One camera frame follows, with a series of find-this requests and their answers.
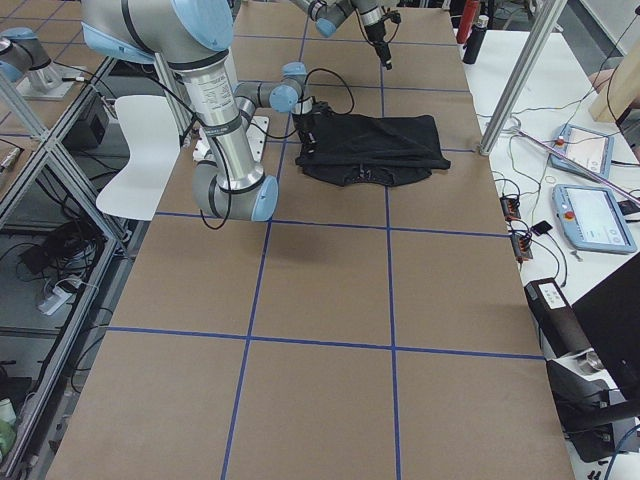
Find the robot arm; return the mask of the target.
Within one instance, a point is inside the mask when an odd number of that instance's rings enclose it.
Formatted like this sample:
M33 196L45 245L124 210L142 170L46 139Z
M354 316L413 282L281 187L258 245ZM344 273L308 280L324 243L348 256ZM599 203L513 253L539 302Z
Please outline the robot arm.
M337 29L353 14L356 15L365 41L371 45L386 70L392 69L390 40L386 40L386 22L398 26L400 12L386 7L382 1L340 0L329 3L322 0L293 0L292 4L312 20L318 32L325 38L335 34Z
M258 108L289 113L302 103L304 64L285 65L279 83L232 86L225 60L233 18L225 1L85 1L82 27L91 49L139 64L161 55L181 77L214 156L193 177L198 207L224 219L269 220L279 187L254 158L247 129Z

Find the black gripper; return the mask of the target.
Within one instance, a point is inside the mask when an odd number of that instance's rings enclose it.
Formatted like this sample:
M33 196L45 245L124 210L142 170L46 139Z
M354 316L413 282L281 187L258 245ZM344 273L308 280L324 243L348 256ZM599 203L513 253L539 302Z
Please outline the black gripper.
M373 24L365 25L364 31L367 40L374 45L375 52L380 60L380 64L384 69L392 68L392 57L390 48L384 37L386 35L386 28L383 22L376 22Z
M315 128L315 114L313 112L295 115L294 125L303 145L315 145L317 143L313 133Z

